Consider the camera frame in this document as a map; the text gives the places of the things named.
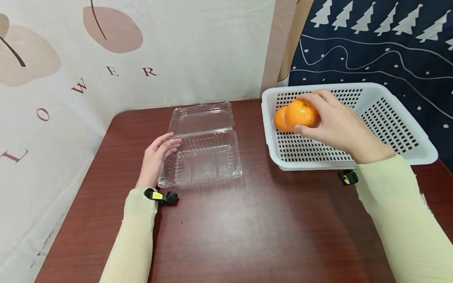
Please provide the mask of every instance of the yellow label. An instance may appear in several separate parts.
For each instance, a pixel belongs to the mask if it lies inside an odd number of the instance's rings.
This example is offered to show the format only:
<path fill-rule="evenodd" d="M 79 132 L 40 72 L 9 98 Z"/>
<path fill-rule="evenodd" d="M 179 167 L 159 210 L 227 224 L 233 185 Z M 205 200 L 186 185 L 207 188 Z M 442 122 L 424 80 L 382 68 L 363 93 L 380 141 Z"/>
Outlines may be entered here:
<path fill-rule="evenodd" d="M 153 199 L 161 200 L 164 196 L 161 193 L 153 192 Z"/>

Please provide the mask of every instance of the right hand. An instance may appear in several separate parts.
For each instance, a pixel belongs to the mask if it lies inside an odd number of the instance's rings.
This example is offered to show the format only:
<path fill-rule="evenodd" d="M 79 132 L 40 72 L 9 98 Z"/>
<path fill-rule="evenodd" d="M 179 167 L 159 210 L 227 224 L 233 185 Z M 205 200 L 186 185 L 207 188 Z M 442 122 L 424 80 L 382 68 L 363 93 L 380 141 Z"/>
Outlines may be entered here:
<path fill-rule="evenodd" d="M 174 133 L 158 137 L 145 150 L 142 168 L 135 187 L 156 188 L 163 162 L 170 154 L 176 152 L 181 145 L 181 139 L 171 139 Z"/>
<path fill-rule="evenodd" d="M 313 91 L 299 95 L 297 99 L 311 102 L 321 117 L 321 123 L 316 128 L 297 125 L 295 129 L 302 136 L 346 151 L 358 164 L 385 160 L 395 155 L 391 146 L 382 143 L 355 111 L 339 102 L 330 91 Z"/>

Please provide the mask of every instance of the black wrist strap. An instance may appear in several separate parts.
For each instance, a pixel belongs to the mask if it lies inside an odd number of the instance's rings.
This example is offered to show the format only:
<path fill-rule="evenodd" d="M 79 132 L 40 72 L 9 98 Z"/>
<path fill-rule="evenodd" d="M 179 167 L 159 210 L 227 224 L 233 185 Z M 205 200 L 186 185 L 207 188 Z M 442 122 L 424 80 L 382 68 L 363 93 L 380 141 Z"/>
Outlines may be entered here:
<path fill-rule="evenodd" d="M 340 177 L 343 186 L 354 185 L 359 182 L 359 177 L 357 176 L 356 172 L 352 169 L 342 170 L 337 173 L 338 177 Z"/>
<path fill-rule="evenodd" d="M 164 196 L 160 192 L 156 192 L 153 188 L 147 188 L 143 194 L 150 200 L 165 203 L 168 205 L 174 204 L 178 199 L 178 194 L 175 192 L 168 192 L 167 195 Z"/>

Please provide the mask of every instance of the leaf print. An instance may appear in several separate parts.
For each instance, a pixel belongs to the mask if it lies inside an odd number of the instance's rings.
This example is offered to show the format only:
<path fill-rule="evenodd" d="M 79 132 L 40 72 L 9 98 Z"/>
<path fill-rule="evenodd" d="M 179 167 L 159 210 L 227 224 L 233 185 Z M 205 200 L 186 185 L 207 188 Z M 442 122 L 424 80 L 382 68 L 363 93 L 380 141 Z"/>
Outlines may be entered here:
<path fill-rule="evenodd" d="M 137 24 L 125 13 L 107 7 L 83 8 L 83 23 L 90 36 L 103 48 L 114 53 L 138 49 L 143 34 Z"/>
<path fill-rule="evenodd" d="M 7 19 L 0 14 L 0 82 L 22 86 L 55 74 L 61 68 L 55 49 L 34 31 L 9 25 Z"/>
<path fill-rule="evenodd" d="M 22 58 L 16 53 L 16 51 L 4 39 L 9 28 L 10 28 L 10 20 L 8 19 L 8 17 L 5 14 L 0 14 L 0 40 L 3 42 L 4 45 L 6 45 L 6 47 L 11 51 L 11 53 L 14 54 L 14 56 L 17 58 L 17 61 L 19 61 L 19 64 L 22 67 L 25 67 L 25 63 L 22 60 Z"/>
<path fill-rule="evenodd" d="M 0 14 L 0 36 L 5 37 L 10 28 L 10 20 L 5 14 Z"/>

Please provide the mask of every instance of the wavy line pattern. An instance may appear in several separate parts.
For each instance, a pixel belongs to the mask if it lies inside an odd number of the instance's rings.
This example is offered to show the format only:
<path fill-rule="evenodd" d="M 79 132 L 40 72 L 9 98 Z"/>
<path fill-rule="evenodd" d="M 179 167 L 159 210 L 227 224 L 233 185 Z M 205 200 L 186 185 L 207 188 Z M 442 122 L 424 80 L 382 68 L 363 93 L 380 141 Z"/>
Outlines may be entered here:
<path fill-rule="evenodd" d="M 299 40 L 299 46 L 300 46 L 300 50 L 303 50 L 303 48 L 302 48 L 302 41 L 301 41 L 301 40 Z M 368 64 L 363 65 L 363 66 L 361 66 L 361 67 L 357 67 L 357 68 L 350 68 L 350 67 L 347 65 L 347 60 L 348 60 L 348 58 L 349 58 L 349 53 L 347 52 L 347 49 L 346 49 L 344 46 L 342 46 L 342 45 L 337 45 L 337 46 L 333 47 L 333 48 L 330 49 L 323 57 L 321 57 L 321 59 L 319 59 L 318 61 L 316 61 L 316 62 L 314 62 L 314 63 L 308 63 L 308 62 L 307 62 L 307 59 L 305 58 L 305 55 L 304 55 L 303 52 L 302 52 L 302 57 L 304 58 L 304 61 L 305 61 L 305 63 L 306 63 L 307 65 L 312 66 L 312 65 L 318 63 L 319 61 L 323 60 L 323 59 L 324 59 L 324 58 L 325 58 L 332 50 L 334 50 L 334 49 L 336 49 L 336 48 L 341 48 L 341 49 L 343 49 L 344 52 L 346 53 L 346 62 L 345 62 L 346 64 L 345 64 L 345 67 L 346 67 L 346 69 L 348 69 L 348 70 L 358 70 L 358 69 L 361 69 L 361 68 L 363 68 L 363 67 L 366 67 L 366 66 L 368 66 L 368 65 L 371 65 L 372 63 L 376 62 L 377 60 L 381 59 L 382 57 L 384 57 L 384 56 L 387 55 L 387 54 L 396 53 L 396 54 L 398 54 L 398 56 L 400 57 L 400 62 L 401 62 L 401 66 L 403 67 L 403 69 L 405 69 L 405 70 L 406 70 L 409 74 L 411 74 L 413 77 L 416 77 L 416 78 L 418 78 L 418 79 L 420 79 L 420 80 L 453 79 L 453 77 L 419 77 L 419 76 L 415 75 L 411 70 L 409 70 L 408 68 L 406 68 L 406 65 L 404 64 L 404 61 L 403 61 L 403 55 L 402 55 L 399 51 L 396 51 L 396 50 L 387 51 L 387 52 L 385 52 L 384 54 L 380 55 L 378 58 L 376 58 L 376 60 L 371 61 L 371 62 L 369 62 Z"/>
<path fill-rule="evenodd" d="M 422 51 L 422 52 L 428 52 L 428 53 L 431 53 L 437 57 L 439 57 L 440 59 L 444 60 L 447 64 L 449 64 L 450 66 L 453 67 L 453 63 L 451 63 L 448 59 L 446 59 L 445 57 L 443 57 L 442 55 L 440 54 L 437 54 L 436 52 L 434 51 L 431 51 L 431 50 L 427 50 L 427 49 L 420 49 L 420 48 L 410 48 L 410 47 L 406 47 L 402 44 L 399 44 L 399 43 L 395 43 L 395 42 L 380 42 L 380 43 L 368 43 L 368 42 L 360 42 L 360 41 L 355 41 L 355 40 L 350 40 L 350 39 L 347 39 L 347 38 L 340 38 L 340 37 L 332 37 L 332 38 L 316 38 L 316 37 L 312 37 L 312 36 L 309 36 L 309 35 L 305 35 L 305 34 L 301 34 L 302 37 L 307 37 L 307 38 L 311 38 L 311 39 L 315 39 L 315 40 L 331 40 L 331 39 L 341 39 L 341 40 L 346 40 L 346 41 L 349 41 L 349 42 L 354 42 L 354 43 L 358 43 L 358 44 L 366 44 L 366 45 L 383 45 L 383 44 L 392 44 L 392 45 L 396 45 L 396 46 L 399 46 L 399 47 L 402 47 L 402 48 L 405 48 L 407 50 L 416 50 L 416 51 Z"/>
<path fill-rule="evenodd" d="M 448 113 L 446 113 L 445 111 L 443 111 L 442 109 L 440 109 L 439 107 L 437 107 L 434 103 L 432 103 L 428 98 L 424 97 L 413 85 L 411 85 L 406 79 L 404 78 L 401 78 L 401 77 L 397 77 L 397 76 L 394 76 L 394 75 L 391 75 L 391 74 L 388 74 L 386 72 L 383 72 L 383 71 L 373 71 L 373 72 L 343 72 L 343 71 L 337 71 L 337 70 L 324 70 L 324 71 L 310 71 L 310 70 L 301 70 L 301 69 L 294 69 L 294 70 L 291 70 L 291 72 L 310 72 L 310 73 L 324 73 L 324 72 L 338 72 L 338 73 L 342 73 L 342 74 L 373 74 L 373 73 L 381 73 L 381 74 L 385 74 L 385 75 L 388 75 L 390 77 L 393 77 L 395 79 L 400 79 L 400 80 L 403 80 L 404 82 L 406 82 L 419 96 L 421 96 L 423 99 L 425 99 L 429 104 L 431 104 L 435 109 L 437 109 L 440 113 L 444 114 L 445 116 L 447 116 L 448 118 L 450 118 L 451 120 L 453 120 L 453 116 L 449 115 Z"/>

